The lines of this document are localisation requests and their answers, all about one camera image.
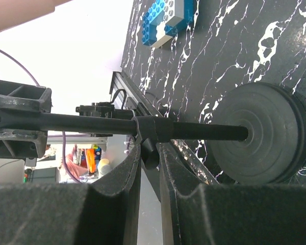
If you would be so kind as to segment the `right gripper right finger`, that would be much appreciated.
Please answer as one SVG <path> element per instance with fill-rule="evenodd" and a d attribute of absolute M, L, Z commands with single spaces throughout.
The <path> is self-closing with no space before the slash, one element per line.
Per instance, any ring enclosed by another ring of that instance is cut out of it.
<path fill-rule="evenodd" d="M 206 184 L 160 145 L 164 244 L 306 244 L 306 188 Z"/>

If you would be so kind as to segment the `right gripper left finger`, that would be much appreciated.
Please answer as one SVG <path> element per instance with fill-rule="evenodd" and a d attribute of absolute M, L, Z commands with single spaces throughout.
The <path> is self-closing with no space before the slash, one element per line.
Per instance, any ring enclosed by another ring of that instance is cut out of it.
<path fill-rule="evenodd" d="M 92 184 L 0 184 L 0 244 L 136 244 L 140 153 Z"/>

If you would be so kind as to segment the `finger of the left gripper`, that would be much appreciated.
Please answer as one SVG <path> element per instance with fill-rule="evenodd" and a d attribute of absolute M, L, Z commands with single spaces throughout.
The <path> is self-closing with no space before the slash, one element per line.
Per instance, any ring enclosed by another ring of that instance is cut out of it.
<path fill-rule="evenodd" d="M 0 109 L 50 113 L 50 88 L 0 80 Z"/>
<path fill-rule="evenodd" d="M 0 129 L 0 158 L 41 158 L 46 151 L 46 131 Z"/>

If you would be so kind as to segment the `black microphone stand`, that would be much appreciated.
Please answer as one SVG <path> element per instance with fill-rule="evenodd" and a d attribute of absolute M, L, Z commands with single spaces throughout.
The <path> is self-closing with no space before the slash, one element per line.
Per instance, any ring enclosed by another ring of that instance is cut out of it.
<path fill-rule="evenodd" d="M 136 137 L 147 169 L 159 164 L 156 145 L 171 140 L 205 140 L 220 168 L 241 184 L 279 183 L 306 160 L 306 111 L 287 90 L 248 83 L 230 91 L 209 124 L 167 117 L 113 119 L 43 113 L 41 130 L 124 134 Z"/>

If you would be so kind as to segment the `pink toy microphone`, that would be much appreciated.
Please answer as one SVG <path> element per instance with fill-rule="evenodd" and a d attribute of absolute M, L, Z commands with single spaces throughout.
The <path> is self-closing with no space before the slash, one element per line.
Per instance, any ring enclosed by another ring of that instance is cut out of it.
<path fill-rule="evenodd" d="M 0 32 L 48 15 L 70 0 L 0 0 Z"/>

